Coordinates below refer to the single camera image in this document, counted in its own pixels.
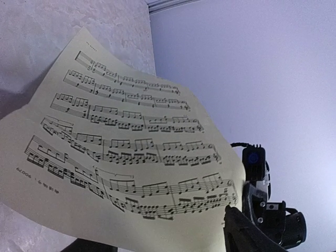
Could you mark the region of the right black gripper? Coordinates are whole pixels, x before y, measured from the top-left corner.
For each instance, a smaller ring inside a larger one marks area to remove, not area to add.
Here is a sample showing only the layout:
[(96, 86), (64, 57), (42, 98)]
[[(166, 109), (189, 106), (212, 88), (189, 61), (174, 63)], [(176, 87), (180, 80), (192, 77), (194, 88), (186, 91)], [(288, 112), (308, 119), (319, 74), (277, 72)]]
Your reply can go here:
[(286, 203), (268, 203), (266, 192), (247, 182), (243, 187), (242, 213), (270, 239), (282, 239)]

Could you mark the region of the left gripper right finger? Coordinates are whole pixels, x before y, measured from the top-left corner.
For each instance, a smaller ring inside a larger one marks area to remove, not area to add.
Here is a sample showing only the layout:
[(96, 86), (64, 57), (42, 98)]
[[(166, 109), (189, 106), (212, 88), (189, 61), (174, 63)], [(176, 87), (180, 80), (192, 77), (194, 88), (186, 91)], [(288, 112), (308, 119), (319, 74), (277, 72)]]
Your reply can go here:
[(280, 245), (268, 238), (239, 209), (225, 207), (224, 238), (227, 252), (283, 252)]

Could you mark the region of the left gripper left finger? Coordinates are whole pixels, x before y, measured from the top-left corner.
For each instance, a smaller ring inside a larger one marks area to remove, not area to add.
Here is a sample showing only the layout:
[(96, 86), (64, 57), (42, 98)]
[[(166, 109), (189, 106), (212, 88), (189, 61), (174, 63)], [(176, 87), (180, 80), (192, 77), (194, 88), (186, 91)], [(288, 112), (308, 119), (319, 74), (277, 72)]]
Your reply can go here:
[(118, 252), (118, 247), (77, 238), (61, 252)]

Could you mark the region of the yellowed sheet music page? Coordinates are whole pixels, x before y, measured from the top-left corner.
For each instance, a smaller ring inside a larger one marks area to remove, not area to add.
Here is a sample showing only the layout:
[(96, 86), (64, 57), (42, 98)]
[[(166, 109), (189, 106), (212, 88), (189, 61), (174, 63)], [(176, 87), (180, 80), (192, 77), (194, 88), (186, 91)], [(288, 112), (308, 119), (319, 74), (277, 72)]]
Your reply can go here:
[(85, 28), (1, 119), (1, 201), (131, 251), (224, 251), (244, 178), (189, 89), (128, 67)]

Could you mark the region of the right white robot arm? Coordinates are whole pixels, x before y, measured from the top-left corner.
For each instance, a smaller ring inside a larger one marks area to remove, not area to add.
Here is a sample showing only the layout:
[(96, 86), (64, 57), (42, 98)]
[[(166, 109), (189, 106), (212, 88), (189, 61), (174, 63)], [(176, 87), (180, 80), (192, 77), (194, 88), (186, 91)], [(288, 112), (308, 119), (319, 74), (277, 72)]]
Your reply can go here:
[(292, 249), (306, 241), (307, 226), (303, 213), (288, 208), (286, 202), (269, 202), (267, 192), (246, 183), (242, 203), (242, 213), (282, 248)]

